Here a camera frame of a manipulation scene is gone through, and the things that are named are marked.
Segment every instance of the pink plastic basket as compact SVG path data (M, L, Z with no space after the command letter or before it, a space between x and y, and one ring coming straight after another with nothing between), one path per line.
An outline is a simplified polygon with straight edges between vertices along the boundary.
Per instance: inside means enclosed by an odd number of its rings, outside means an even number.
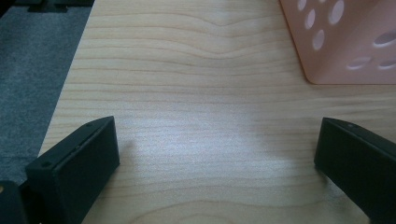
M396 0L280 0L316 84L396 84Z

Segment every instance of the black object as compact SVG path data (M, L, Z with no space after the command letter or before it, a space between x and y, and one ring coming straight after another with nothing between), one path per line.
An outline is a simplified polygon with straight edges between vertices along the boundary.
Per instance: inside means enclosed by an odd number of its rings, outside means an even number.
M0 223L81 223L119 165L114 118L89 122L28 164L19 190L0 181Z
M396 223L396 144L356 124L324 118L315 165L374 223Z
M14 4L15 0L0 0L0 18Z
M67 12L68 7L92 7L93 3L94 0L16 0L15 6L29 6L29 12Z

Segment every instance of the black plastic block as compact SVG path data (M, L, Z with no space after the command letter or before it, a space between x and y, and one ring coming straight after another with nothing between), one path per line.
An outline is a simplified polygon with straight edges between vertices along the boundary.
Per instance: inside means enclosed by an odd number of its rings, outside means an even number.
M375 223L396 223L396 145L362 127L324 118L315 165Z
M87 123L26 166L43 197L43 223L78 224L120 164L113 117Z
M0 181L0 223L29 223L18 186L12 181Z

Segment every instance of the light wood surface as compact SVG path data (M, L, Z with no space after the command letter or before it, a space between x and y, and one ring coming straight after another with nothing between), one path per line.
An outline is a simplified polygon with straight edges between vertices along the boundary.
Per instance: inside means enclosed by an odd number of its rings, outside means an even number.
M41 153L114 115L84 223L369 223L314 169L322 117L396 140L396 87L316 86L276 0L96 0Z

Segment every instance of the wood grain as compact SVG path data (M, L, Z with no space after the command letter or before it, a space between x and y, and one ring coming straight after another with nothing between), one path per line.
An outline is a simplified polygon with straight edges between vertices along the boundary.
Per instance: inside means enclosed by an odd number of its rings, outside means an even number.
M114 115L84 223L368 223L314 168L323 117L396 140L394 86L315 86L278 1L96 0L41 153Z

